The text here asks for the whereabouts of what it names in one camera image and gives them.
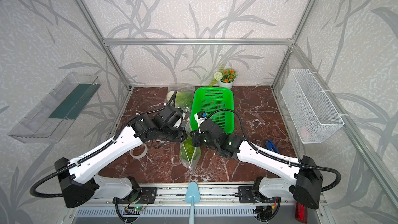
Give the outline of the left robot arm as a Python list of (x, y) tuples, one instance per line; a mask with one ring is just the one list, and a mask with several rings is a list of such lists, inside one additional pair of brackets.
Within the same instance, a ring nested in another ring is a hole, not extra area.
[(92, 198), (125, 199), (134, 190), (134, 180), (110, 178), (98, 173), (126, 152), (148, 141), (162, 139), (181, 143), (187, 138), (182, 126), (185, 113), (175, 106), (177, 92), (165, 105), (150, 113), (136, 115), (116, 134), (71, 160), (61, 158), (55, 163), (55, 172), (34, 183), (30, 194), (37, 198), (63, 198), (66, 207), (75, 208)]

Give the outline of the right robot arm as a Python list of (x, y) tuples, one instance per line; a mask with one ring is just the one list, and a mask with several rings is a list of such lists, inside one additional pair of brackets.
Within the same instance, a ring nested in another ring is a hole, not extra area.
[(276, 178), (260, 178), (255, 194), (265, 198), (293, 198), (299, 204), (318, 209), (324, 191), (336, 187), (342, 176), (333, 168), (317, 166), (308, 156), (293, 158), (252, 143), (246, 134), (226, 134), (205, 111), (194, 114), (198, 128), (191, 132), (193, 146), (206, 145), (228, 159), (253, 164)]

